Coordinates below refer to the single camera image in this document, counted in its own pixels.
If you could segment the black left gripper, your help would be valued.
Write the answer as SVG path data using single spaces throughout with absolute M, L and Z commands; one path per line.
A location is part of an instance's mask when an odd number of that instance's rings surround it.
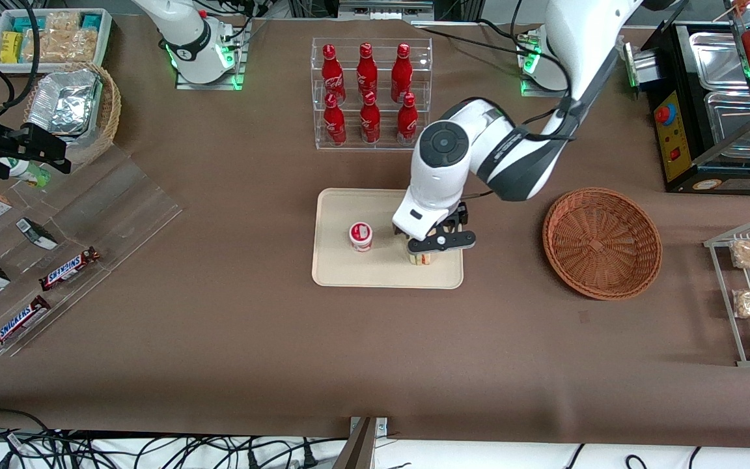
M 447 216 L 445 220 L 440 223 L 441 228 L 446 233 L 455 233 L 461 231 L 469 220 L 469 214 L 467 205 L 465 202 L 459 202 L 456 205 L 456 210 Z

